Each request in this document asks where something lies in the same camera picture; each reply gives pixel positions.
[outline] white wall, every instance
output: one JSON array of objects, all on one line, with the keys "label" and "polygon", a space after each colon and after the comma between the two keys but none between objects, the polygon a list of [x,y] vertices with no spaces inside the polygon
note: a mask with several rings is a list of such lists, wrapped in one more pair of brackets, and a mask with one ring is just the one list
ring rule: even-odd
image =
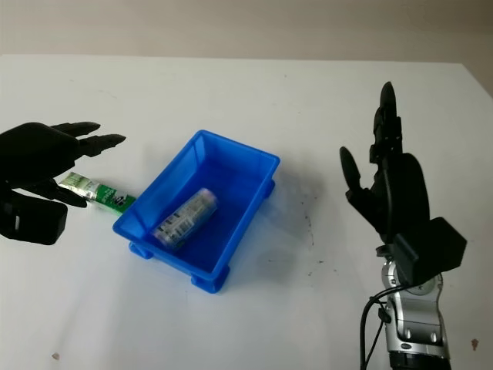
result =
[{"label": "white wall", "polygon": [[464,63],[493,93],[489,0],[0,0],[3,53]]}]

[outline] toothpaste tube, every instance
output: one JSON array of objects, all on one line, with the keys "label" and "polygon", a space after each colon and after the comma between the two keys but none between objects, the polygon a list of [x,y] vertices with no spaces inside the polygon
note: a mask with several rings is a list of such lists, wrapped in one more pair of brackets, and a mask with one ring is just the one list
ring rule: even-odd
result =
[{"label": "toothpaste tube", "polygon": [[112,187],[107,187],[102,183],[98,183],[74,172],[71,172],[59,183],[59,186],[69,189],[81,197],[100,204],[117,214],[125,212],[136,199],[126,193],[113,189]]},{"label": "toothpaste tube", "polygon": [[153,235],[171,251],[183,245],[185,239],[197,231],[217,209],[217,199],[208,189],[200,189],[180,208],[170,214]]}]

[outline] dark stain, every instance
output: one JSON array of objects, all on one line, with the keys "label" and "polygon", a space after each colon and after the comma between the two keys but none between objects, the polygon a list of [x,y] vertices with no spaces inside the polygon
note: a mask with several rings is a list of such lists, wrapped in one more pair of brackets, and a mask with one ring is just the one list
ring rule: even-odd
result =
[{"label": "dark stain", "polygon": [[474,338],[472,341],[471,341],[471,344],[472,344],[472,350],[476,352],[476,348],[478,347],[478,344],[479,344],[479,340]]},{"label": "dark stain", "polygon": [[308,216],[307,212],[305,212],[305,220],[308,222],[308,231],[310,232],[310,238],[311,238],[311,245],[315,245],[315,240],[314,240],[314,233],[311,230],[311,219],[310,216]]}]

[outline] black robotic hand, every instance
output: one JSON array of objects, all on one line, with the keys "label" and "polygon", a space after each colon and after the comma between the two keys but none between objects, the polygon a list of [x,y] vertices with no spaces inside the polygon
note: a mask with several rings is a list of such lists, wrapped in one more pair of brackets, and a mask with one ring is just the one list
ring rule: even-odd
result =
[{"label": "black robotic hand", "polygon": [[[59,187],[53,177],[74,167],[81,156],[97,156],[125,140],[117,134],[76,139],[98,128],[92,122],[25,123],[0,134],[0,234],[40,244],[57,241],[67,217],[63,203],[86,207],[86,201]],[[63,203],[28,197],[15,188]]]}]

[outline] container foot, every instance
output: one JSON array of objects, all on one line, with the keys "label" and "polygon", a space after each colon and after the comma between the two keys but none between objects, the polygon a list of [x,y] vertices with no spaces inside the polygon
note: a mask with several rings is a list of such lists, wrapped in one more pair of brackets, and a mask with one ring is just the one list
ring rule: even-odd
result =
[{"label": "container foot", "polygon": [[274,180],[270,179],[270,182],[269,184],[267,185],[267,188],[265,190],[265,194],[263,195],[263,197],[265,199],[267,199],[268,197],[270,197],[270,195],[272,194],[272,190],[274,190],[274,187],[276,186],[276,183]]},{"label": "container foot", "polygon": [[149,252],[147,249],[139,247],[134,243],[130,243],[129,248],[133,253],[137,254],[139,257],[142,257],[144,260],[150,260],[154,257],[153,253]]},{"label": "container foot", "polygon": [[192,284],[208,293],[214,294],[223,287],[224,281],[226,280],[229,272],[230,267],[226,266],[214,280],[204,280],[201,277],[192,275]]}]

